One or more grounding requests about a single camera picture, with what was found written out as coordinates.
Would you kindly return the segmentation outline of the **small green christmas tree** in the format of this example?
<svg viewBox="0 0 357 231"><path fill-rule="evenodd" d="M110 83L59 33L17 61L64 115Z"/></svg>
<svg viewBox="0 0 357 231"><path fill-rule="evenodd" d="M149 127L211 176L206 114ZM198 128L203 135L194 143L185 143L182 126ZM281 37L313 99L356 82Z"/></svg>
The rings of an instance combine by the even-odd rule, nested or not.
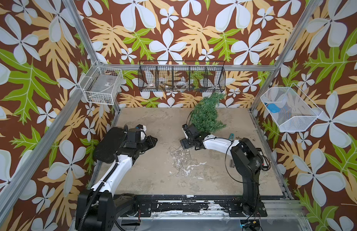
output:
<svg viewBox="0 0 357 231"><path fill-rule="evenodd" d="M226 127L226 124L218 120L217 106L225 95L219 92L204 97L194 108L191 122L199 132L213 134Z"/></svg>

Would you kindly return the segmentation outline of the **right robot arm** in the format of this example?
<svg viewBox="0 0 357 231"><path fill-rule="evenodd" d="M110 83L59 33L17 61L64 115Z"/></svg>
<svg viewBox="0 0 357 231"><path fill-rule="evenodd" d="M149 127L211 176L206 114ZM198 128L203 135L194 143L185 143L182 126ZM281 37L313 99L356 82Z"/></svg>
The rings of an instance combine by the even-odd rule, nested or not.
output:
<svg viewBox="0 0 357 231"><path fill-rule="evenodd" d="M182 126L185 138L180 140L183 149L215 150L231 157L237 172L242 176L242 205L240 211L247 216L265 211L259 192L259 177L261 171L270 169L269 158L260 154L248 138L231 140L217 137L207 132L200 132L195 125Z"/></svg>

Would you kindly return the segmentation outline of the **clear string lights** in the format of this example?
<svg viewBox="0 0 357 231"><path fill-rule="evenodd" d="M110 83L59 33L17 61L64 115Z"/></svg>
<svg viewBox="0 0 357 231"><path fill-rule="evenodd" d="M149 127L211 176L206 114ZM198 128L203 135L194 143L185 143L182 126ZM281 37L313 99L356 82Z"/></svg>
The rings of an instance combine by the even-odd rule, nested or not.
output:
<svg viewBox="0 0 357 231"><path fill-rule="evenodd" d="M169 147L168 153L172 158L173 167L177 170L176 176L188 177L194 167L190 150L182 147Z"/></svg>

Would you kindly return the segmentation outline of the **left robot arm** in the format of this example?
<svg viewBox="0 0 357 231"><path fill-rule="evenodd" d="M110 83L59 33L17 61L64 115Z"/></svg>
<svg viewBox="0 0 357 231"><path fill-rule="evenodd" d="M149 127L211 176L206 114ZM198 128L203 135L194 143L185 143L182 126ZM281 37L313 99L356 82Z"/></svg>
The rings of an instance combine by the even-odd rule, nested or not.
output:
<svg viewBox="0 0 357 231"><path fill-rule="evenodd" d="M77 231L110 231L119 216L137 212L135 195L115 196L115 192L137 158L156 143L157 138L146 135L146 126L141 124L108 131L95 148L94 156L111 166L92 188L78 196Z"/></svg>

